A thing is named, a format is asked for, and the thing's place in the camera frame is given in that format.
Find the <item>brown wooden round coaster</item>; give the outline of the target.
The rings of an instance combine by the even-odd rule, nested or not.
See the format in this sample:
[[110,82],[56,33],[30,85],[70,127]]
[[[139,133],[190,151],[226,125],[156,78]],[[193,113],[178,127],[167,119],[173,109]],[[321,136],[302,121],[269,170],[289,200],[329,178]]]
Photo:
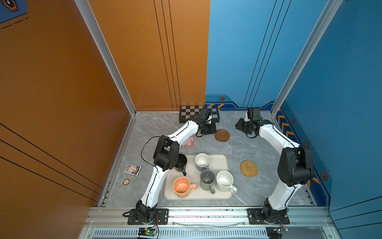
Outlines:
[[225,129],[218,129],[214,137],[220,142],[227,142],[230,139],[230,133]]

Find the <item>pink flower coaster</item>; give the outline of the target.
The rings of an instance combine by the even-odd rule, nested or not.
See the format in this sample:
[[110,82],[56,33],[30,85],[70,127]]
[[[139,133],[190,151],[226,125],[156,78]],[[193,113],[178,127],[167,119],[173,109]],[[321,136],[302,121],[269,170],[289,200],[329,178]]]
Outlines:
[[197,141],[197,137],[196,136],[191,136],[190,138],[188,138],[182,145],[181,145],[181,148],[185,148],[185,149],[193,149],[194,146],[195,146],[195,143]]

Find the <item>tan rattan round coaster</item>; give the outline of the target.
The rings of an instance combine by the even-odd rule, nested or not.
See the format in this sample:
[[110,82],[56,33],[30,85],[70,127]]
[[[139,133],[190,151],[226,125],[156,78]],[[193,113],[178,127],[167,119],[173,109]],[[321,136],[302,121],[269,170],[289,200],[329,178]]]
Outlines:
[[258,174],[258,167],[254,162],[245,160],[240,164],[240,171],[246,177],[255,177]]

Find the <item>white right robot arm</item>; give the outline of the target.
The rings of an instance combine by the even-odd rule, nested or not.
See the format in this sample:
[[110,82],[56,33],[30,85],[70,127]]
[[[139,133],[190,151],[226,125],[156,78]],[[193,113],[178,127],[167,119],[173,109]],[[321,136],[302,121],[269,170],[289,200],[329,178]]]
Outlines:
[[269,224],[282,221],[288,205],[296,192],[313,178],[313,156],[308,146],[287,138],[269,120],[244,120],[240,118],[235,127],[246,135],[252,133],[265,139],[279,154],[279,181],[263,206],[263,220]]

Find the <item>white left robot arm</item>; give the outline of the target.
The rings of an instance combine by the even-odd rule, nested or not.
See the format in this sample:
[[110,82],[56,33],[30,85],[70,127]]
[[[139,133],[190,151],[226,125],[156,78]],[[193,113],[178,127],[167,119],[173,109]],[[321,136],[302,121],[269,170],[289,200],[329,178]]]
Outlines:
[[136,203],[135,212],[143,223],[150,223],[155,218],[160,190],[164,181],[178,162],[180,146],[192,135],[201,132],[216,133],[216,124],[211,121],[191,119],[170,135],[159,136],[153,154],[153,173],[142,198]]

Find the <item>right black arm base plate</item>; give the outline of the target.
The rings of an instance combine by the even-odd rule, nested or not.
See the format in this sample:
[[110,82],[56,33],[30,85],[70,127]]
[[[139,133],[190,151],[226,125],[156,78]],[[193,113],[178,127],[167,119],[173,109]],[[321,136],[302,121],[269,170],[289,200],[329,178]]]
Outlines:
[[251,225],[260,225],[260,224],[283,224],[289,225],[290,220],[288,217],[288,209],[284,210],[273,210],[269,208],[250,208],[247,209],[249,223]]

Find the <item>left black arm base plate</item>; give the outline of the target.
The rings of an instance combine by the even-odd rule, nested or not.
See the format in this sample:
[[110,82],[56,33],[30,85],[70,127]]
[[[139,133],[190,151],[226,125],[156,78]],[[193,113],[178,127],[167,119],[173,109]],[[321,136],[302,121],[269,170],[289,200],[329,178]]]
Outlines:
[[168,224],[169,210],[168,209],[155,209],[154,216],[151,219],[144,219],[138,214],[136,209],[130,211],[127,223],[129,225],[166,225]]

